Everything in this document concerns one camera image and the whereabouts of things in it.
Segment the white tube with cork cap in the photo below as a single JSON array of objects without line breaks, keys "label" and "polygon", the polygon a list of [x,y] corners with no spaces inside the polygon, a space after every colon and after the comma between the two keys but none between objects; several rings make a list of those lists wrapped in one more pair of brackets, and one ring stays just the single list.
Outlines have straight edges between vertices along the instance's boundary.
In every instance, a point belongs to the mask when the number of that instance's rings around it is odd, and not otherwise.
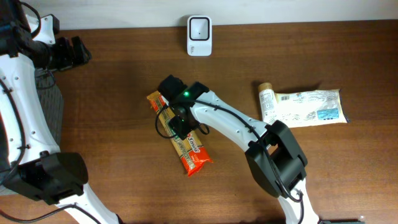
[{"label": "white tube with cork cap", "polygon": [[261,83],[258,86],[259,101],[261,106],[262,120],[267,124],[273,124],[278,117],[277,98],[271,83]]}]

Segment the orange pasta package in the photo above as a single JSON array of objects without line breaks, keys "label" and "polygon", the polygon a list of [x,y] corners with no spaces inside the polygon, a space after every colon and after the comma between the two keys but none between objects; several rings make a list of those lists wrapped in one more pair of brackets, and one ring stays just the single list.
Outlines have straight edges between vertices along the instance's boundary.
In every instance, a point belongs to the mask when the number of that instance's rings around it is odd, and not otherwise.
[{"label": "orange pasta package", "polygon": [[213,162],[195,131],[190,131],[188,136],[182,140],[172,130],[169,123],[175,117],[175,114],[168,108],[167,100],[159,91],[147,95],[146,98],[156,112],[155,130],[159,136],[171,141],[188,177],[199,172],[205,164]]}]

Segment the cream yellow snack bag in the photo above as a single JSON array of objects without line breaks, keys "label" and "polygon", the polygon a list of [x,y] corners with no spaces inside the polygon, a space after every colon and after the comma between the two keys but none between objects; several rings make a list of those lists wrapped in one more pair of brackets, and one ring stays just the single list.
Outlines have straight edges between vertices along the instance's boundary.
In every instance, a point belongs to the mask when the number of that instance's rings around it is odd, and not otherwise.
[{"label": "cream yellow snack bag", "polygon": [[277,93],[277,119],[289,128],[348,123],[340,90]]}]

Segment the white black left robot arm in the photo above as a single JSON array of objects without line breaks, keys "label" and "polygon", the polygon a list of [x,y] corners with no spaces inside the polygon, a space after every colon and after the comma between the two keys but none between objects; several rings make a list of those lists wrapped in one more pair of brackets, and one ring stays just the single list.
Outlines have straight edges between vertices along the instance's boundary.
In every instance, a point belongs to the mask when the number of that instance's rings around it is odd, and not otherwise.
[{"label": "white black left robot arm", "polygon": [[54,15],[1,2],[1,193],[68,212],[79,223],[120,223],[88,183],[83,158],[60,150],[63,98],[54,73],[88,63],[79,37],[59,37]]}]

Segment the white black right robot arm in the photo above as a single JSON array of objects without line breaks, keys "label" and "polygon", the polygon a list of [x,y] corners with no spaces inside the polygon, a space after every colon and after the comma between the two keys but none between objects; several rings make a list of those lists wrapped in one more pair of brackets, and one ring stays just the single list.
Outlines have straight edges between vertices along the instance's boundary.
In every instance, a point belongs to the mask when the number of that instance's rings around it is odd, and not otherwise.
[{"label": "white black right robot arm", "polygon": [[215,129],[243,150],[254,180],[279,201],[286,223],[320,222],[307,193],[307,158],[286,124],[251,118],[202,83],[187,86],[173,75],[158,91],[174,113],[168,126],[175,137],[186,139],[196,129],[203,134]]}]

